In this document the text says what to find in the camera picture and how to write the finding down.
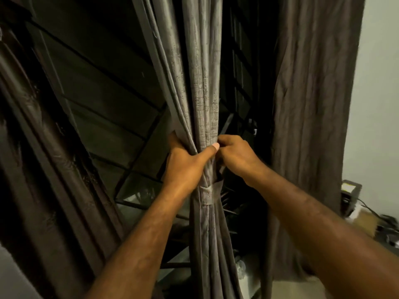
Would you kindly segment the dark brown curtain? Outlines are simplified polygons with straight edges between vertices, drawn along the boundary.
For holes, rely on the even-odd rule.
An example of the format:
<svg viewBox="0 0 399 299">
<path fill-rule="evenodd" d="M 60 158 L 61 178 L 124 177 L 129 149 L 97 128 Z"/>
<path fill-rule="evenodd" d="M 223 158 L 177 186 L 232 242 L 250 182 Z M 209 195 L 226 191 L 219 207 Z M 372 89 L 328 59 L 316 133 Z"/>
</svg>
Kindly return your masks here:
<svg viewBox="0 0 399 299">
<path fill-rule="evenodd" d="M 126 233 L 24 25 L 0 22 L 0 202 L 14 211 L 30 278 L 80 299 Z"/>
</svg>

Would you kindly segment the grey curtain tieback band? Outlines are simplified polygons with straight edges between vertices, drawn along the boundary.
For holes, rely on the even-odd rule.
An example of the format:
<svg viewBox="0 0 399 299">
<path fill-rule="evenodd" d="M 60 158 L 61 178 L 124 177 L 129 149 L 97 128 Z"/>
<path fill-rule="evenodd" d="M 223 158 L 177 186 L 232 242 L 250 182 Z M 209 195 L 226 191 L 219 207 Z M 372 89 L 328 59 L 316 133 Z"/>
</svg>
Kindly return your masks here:
<svg viewBox="0 0 399 299">
<path fill-rule="evenodd" d="M 208 187 L 199 186 L 200 206 L 211 206 L 214 205 L 217 202 L 217 200 L 220 200 L 222 187 L 223 187 L 222 179 Z"/>
</svg>

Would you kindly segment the window with metal grille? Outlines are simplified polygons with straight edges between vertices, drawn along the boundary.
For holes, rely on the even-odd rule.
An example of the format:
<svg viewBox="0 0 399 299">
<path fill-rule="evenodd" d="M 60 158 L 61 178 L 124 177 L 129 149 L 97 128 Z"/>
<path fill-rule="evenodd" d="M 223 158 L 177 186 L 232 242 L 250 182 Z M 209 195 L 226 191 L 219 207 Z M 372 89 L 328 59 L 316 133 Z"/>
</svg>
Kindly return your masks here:
<svg viewBox="0 0 399 299">
<path fill-rule="evenodd" d="M 160 190 L 172 122 L 132 0 L 17 0 L 56 96 L 128 227 Z M 219 134 L 253 144 L 259 0 L 223 0 Z"/>
</svg>

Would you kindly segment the tan cardboard box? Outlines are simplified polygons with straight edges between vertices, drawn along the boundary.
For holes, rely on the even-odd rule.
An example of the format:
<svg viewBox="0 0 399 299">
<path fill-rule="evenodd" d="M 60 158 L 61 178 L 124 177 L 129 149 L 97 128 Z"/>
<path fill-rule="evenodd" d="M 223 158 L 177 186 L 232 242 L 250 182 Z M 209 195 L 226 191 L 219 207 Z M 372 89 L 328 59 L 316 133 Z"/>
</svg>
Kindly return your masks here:
<svg viewBox="0 0 399 299">
<path fill-rule="evenodd" d="M 357 217 L 353 219 L 352 225 L 367 236 L 375 238 L 380 221 L 380 218 L 369 210 L 361 209 Z"/>
</svg>

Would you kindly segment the brown crinkled curtain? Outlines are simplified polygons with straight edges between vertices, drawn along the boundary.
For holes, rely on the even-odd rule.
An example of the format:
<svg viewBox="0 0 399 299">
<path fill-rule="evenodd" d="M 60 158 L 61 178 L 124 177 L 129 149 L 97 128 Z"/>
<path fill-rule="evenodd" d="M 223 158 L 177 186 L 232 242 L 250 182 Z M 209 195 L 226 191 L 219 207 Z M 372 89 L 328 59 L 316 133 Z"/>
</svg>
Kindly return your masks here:
<svg viewBox="0 0 399 299">
<path fill-rule="evenodd" d="M 267 164 L 341 215 L 344 146 L 365 0 L 260 0 Z"/>
</svg>

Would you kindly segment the person's left hand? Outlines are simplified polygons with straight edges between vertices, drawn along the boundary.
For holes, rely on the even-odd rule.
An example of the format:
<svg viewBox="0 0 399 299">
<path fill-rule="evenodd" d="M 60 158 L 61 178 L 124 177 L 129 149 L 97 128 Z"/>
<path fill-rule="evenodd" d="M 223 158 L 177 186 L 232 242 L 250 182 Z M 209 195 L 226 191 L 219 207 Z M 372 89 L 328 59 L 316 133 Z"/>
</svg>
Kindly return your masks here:
<svg viewBox="0 0 399 299">
<path fill-rule="evenodd" d="M 168 136 L 168 142 L 170 153 L 161 192 L 174 197 L 187 197 L 199 184 L 205 165 L 195 163 L 197 154 L 190 155 L 175 131 Z"/>
</svg>

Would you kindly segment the person's right forearm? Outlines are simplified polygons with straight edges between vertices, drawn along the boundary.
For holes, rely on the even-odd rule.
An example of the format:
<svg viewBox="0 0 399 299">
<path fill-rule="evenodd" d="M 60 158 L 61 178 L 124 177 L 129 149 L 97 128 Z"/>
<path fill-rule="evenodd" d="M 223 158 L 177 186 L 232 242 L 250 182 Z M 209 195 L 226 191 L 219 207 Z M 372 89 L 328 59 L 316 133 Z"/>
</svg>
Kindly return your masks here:
<svg viewBox="0 0 399 299">
<path fill-rule="evenodd" d="M 307 257 L 334 299 L 399 299 L 399 257 L 263 163 L 248 185 Z"/>
</svg>

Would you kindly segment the person's left forearm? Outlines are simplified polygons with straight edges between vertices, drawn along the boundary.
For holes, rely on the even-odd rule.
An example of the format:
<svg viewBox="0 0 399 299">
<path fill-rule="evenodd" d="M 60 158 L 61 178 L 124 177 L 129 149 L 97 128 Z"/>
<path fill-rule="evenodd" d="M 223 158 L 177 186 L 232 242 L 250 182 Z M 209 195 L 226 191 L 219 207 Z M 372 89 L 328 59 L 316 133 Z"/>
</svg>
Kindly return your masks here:
<svg viewBox="0 0 399 299">
<path fill-rule="evenodd" d="M 165 183 L 84 299 L 151 299 L 174 218 L 197 184 Z"/>
</svg>

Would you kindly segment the black box device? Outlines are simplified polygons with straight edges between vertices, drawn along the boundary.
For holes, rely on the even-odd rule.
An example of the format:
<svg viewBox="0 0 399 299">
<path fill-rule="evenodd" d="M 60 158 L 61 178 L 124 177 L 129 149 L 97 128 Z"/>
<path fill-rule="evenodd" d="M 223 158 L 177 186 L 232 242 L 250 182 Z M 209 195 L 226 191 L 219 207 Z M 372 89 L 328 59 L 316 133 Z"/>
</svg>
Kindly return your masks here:
<svg viewBox="0 0 399 299">
<path fill-rule="evenodd" d="M 355 210 L 362 188 L 362 184 L 342 180 L 340 212 L 344 218 L 349 217 Z"/>
</svg>

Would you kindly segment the grey textured curtain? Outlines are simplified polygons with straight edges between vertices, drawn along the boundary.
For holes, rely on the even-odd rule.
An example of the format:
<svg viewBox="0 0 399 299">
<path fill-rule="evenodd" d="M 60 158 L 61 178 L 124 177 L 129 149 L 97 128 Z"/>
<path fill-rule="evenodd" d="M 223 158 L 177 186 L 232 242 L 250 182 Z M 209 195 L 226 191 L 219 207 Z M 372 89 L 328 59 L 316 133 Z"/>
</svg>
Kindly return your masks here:
<svg viewBox="0 0 399 299">
<path fill-rule="evenodd" d="M 218 136 L 223 0 L 132 2 L 172 128 L 195 155 Z M 190 195 L 191 272 L 198 298 L 243 299 L 222 201 L 199 203 L 199 186 L 221 179 L 211 160 Z"/>
</svg>

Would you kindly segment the person's right hand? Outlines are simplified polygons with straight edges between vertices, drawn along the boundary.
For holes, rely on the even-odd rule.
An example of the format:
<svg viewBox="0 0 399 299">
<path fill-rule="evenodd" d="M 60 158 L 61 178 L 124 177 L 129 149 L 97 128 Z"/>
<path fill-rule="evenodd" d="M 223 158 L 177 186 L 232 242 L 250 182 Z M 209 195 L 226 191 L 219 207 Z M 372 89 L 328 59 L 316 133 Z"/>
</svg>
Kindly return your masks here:
<svg viewBox="0 0 399 299">
<path fill-rule="evenodd" d="M 267 188 L 269 169 L 246 140 L 238 135 L 220 135 L 217 142 L 220 144 L 217 156 L 232 173 L 256 190 Z"/>
</svg>

